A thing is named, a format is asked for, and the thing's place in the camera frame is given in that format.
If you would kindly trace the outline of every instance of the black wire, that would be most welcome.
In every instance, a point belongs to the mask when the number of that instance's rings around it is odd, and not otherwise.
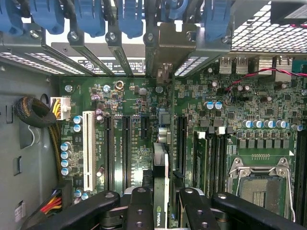
[[[29,220],[35,216],[36,213],[40,212],[40,210],[46,206],[46,204],[48,204],[48,202],[54,198],[55,196],[57,196],[59,193],[61,192],[61,190],[58,190],[55,194],[51,195],[48,199],[46,199],[26,220],[25,222],[22,224],[21,226],[21,230],[25,229],[27,223],[29,222]]]

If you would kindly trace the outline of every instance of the white label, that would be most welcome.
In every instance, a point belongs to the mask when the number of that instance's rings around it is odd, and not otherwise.
[[[307,5],[304,5],[298,8],[293,13],[289,14],[285,18],[298,18],[298,19],[305,19],[307,18]]]
[[[23,208],[22,205],[20,205],[18,208],[15,209],[15,222],[18,222],[23,217]]]

